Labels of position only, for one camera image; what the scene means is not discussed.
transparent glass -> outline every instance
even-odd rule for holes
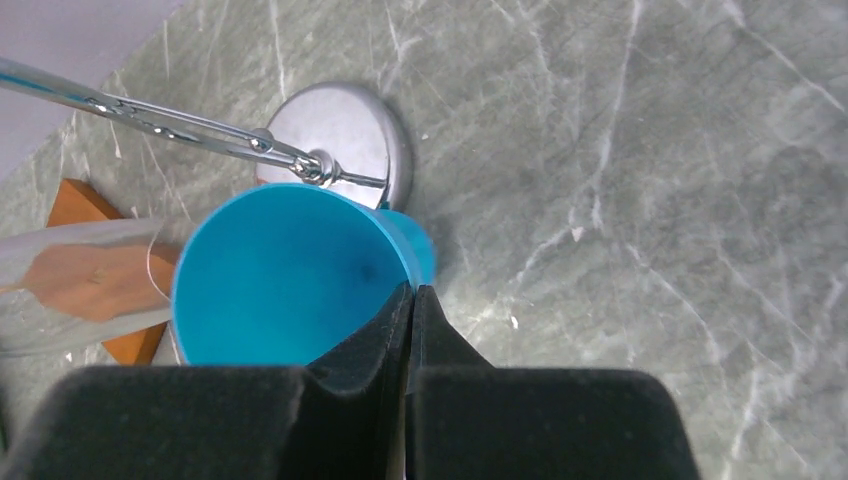
[[[166,222],[110,220],[0,239],[0,357],[60,352],[171,319]]]

metal arm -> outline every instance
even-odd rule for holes
[[[0,87],[76,108],[197,148],[291,170],[306,183],[323,184],[341,176],[364,184],[379,182],[368,177],[348,178],[321,159],[279,142],[265,129],[243,130],[177,110],[109,95],[37,68],[0,57]],[[192,132],[201,127],[228,139]]]

gray marble surface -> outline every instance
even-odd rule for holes
[[[708,479],[848,475],[844,0],[194,1],[104,88],[255,127],[331,79],[405,121],[408,212],[488,359],[656,375]],[[195,224],[252,183],[75,115],[2,185],[0,234],[60,173]],[[12,433],[106,358],[70,353],[0,362]]]

blue cup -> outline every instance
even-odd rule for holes
[[[268,184],[218,208],[186,244],[174,326],[192,365],[306,365],[373,318],[395,288],[433,281],[411,218],[304,184]]]

marble countertop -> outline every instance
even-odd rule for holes
[[[704,478],[848,474],[844,1],[198,0],[104,88],[257,127],[333,79],[406,123],[407,211],[489,360],[656,375]],[[61,175],[194,224],[253,182],[78,114],[2,185],[0,234],[42,226]],[[107,358],[0,362],[12,433]]]

